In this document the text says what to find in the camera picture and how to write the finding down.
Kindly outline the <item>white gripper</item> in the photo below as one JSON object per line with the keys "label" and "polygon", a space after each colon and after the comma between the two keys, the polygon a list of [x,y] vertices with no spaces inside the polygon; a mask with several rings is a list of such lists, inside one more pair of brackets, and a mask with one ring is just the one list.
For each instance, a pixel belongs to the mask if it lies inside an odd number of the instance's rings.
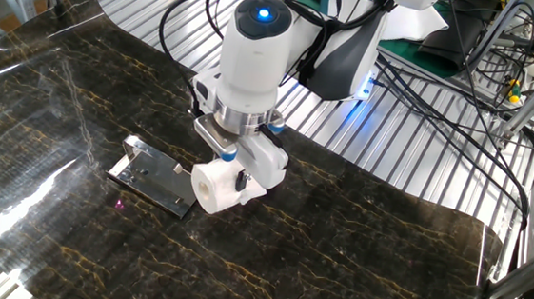
{"label": "white gripper", "polygon": [[275,109],[277,85],[251,76],[229,75],[219,67],[191,79],[195,91],[192,103],[202,115],[194,129],[225,162],[236,161],[235,191],[242,192],[250,177],[264,189],[279,185],[286,174],[287,153],[276,134],[284,119]]}

